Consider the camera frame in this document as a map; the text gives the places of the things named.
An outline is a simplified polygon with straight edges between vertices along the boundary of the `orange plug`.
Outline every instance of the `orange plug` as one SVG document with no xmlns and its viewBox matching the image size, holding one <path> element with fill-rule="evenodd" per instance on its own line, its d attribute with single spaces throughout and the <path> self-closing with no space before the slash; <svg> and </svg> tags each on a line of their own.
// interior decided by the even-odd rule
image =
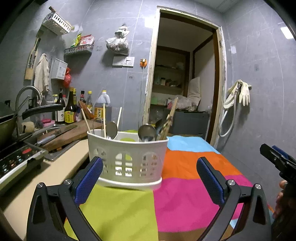
<svg viewBox="0 0 296 241">
<path fill-rule="evenodd" d="M 145 68 L 147 66 L 147 59 L 143 58 L 140 60 L 140 66 L 142 68 Z"/>
</svg>

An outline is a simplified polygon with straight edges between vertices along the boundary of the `ceiling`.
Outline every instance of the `ceiling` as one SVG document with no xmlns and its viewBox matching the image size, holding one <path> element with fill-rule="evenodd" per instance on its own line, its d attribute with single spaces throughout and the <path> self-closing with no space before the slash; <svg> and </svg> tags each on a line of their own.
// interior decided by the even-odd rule
<svg viewBox="0 0 296 241">
<path fill-rule="evenodd" d="M 160 18 L 157 45 L 193 51 L 212 32 L 197 26 L 168 18 Z"/>
<path fill-rule="evenodd" d="M 226 12 L 240 0 L 195 0 L 196 2 L 207 5 L 219 12 Z"/>
</svg>

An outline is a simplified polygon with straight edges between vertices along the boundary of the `blue gripper pad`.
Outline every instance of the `blue gripper pad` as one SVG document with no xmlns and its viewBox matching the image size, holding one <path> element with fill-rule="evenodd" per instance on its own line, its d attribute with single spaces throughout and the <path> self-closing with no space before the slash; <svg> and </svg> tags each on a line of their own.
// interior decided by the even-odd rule
<svg viewBox="0 0 296 241">
<path fill-rule="evenodd" d="M 99 176 L 101 175 L 103 171 L 103 161 L 99 157 L 94 157 L 93 160 L 88 164 L 88 166 L 85 168 L 89 170 L 84 175 L 80 183 L 76 187 L 75 192 L 75 198 L 74 202 L 77 205 L 83 204 L 86 202 L 87 198 L 89 197 L 94 185 L 96 184 Z"/>
<path fill-rule="evenodd" d="M 285 153 L 282 149 L 278 148 L 277 146 L 272 146 L 271 148 L 276 150 L 278 153 L 280 153 L 286 159 L 289 159 L 289 155 L 287 153 Z"/>
<path fill-rule="evenodd" d="M 196 168 L 213 203 L 223 205 L 225 201 L 223 189 L 202 158 L 197 160 Z"/>
</svg>

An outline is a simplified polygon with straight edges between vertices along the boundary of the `bottle label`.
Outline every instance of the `bottle label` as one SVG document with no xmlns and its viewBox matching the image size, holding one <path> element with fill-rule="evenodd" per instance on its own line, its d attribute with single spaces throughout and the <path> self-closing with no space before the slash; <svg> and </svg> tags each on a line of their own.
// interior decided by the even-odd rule
<svg viewBox="0 0 296 241">
<path fill-rule="evenodd" d="M 76 122 L 76 112 L 65 111 L 65 122 L 66 123 Z"/>
<path fill-rule="evenodd" d="M 65 120 L 65 107 L 63 110 L 59 110 L 55 112 L 55 121 L 64 121 Z"/>
<path fill-rule="evenodd" d="M 95 107 L 94 108 L 94 116 L 97 118 L 103 119 L 103 108 Z"/>
<path fill-rule="evenodd" d="M 89 110 L 90 113 L 92 113 L 92 105 L 87 105 L 87 109 Z"/>
</svg>

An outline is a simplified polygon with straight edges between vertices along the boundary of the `basket base tray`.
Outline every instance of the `basket base tray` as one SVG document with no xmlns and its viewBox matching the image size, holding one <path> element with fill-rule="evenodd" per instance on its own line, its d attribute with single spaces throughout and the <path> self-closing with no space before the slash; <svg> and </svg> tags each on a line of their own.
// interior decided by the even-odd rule
<svg viewBox="0 0 296 241">
<path fill-rule="evenodd" d="M 118 187 L 118 188 L 139 189 L 139 190 L 146 190 L 146 189 L 155 190 L 160 188 L 161 182 L 162 182 L 162 178 L 160 178 L 158 181 L 151 182 L 151 183 L 123 183 L 123 182 L 112 181 L 112 180 L 99 177 L 96 183 L 100 186 L 105 186 L 105 187 Z"/>
</svg>

